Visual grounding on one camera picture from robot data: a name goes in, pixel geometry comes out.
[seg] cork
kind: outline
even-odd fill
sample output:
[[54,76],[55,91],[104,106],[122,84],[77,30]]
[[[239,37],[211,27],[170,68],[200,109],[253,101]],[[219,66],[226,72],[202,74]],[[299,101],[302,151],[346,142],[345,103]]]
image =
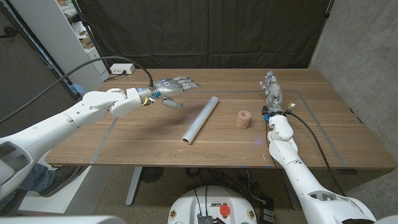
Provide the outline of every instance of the cork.
[[251,113],[246,110],[241,110],[238,113],[238,118],[236,120],[236,125],[238,128],[246,129],[249,127]]

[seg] white tube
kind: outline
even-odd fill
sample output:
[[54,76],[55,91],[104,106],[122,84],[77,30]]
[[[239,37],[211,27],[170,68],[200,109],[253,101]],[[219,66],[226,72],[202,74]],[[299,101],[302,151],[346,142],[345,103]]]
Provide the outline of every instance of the white tube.
[[197,116],[195,121],[189,127],[188,131],[182,136],[182,140],[187,141],[188,144],[191,144],[195,136],[198,134],[200,128],[203,126],[210,113],[213,111],[214,107],[218,103],[218,98],[212,96],[200,114]]

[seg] black backdrop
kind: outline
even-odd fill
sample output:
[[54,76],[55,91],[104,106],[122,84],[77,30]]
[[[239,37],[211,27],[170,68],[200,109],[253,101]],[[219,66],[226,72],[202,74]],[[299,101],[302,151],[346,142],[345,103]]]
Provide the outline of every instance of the black backdrop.
[[80,0],[104,56],[147,68],[307,68],[329,0]]

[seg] emergency stop button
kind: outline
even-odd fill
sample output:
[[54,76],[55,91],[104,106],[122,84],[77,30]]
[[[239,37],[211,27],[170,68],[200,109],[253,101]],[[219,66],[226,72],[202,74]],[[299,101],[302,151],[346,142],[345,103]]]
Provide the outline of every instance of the emergency stop button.
[[231,213],[231,209],[228,205],[224,204],[220,207],[220,213],[223,217],[226,217]]

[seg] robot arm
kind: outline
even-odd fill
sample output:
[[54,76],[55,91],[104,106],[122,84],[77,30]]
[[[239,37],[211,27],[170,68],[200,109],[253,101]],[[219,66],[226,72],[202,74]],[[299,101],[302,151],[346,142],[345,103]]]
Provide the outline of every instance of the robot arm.
[[0,152],[5,154],[0,158],[0,199],[22,183],[46,152],[79,128],[104,120],[108,111],[115,117],[124,116],[141,105],[153,103],[154,98],[160,96],[165,106],[179,108],[182,104],[175,103],[169,96],[198,87],[187,77],[177,77],[158,81],[154,88],[130,88],[126,94],[119,88],[106,92],[91,91],[69,109],[18,133],[0,138]]
[[272,131],[267,133],[270,155],[284,168],[297,194],[308,223],[343,223],[348,219],[376,221],[372,212],[355,198],[344,197],[324,188],[298,154],[293,129],[282,109],[282,90],[270,71],[267,87],[260,82],[267,96],[266,120]]

